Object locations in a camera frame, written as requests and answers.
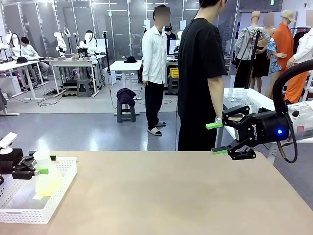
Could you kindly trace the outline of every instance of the brown tabletop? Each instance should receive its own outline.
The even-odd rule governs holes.
[[[0,235],[313,235],[313,211],[260,153],[54,153],[79,162],[51,221]]]

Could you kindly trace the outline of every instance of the orange pants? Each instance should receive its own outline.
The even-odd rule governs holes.
[[[292,103],[299,102],[308,76],[309,72],[307,71],[289,80],[285,100],[289,100]]]

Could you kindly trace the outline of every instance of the yellow bottle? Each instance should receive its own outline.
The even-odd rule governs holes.
[[[49,171],[47,175],[36,176],[36,193],[42,197],[52,196],[62,180],[62,174],[52,162],[48,149],[38,150],[34,158],[37,162],[35,168],[48,168]]]

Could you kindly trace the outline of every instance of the stool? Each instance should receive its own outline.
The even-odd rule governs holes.
[[[77,80],[77,97],[91,97],[92,88],[89,79]]]
[[[135,106],[129,105],[129,109],[122,109],[122,105],[117,101],[117,122],[121,123],[126,119],[130,119],[132,122],[136,121]]]
[[[179,78],[173,78],[170,76],[169,84],[168,84],[168,94],[169,95],[177,95],[179,90]]]

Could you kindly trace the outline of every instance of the white tray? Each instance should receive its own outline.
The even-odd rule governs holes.
[[[63,178],[50,197],[36,197],[36,177],[31,180],[14,180],[11,175],[0,186],[0,222],[47,224],[73,181],[76,158],[58,157],[56,166]]]

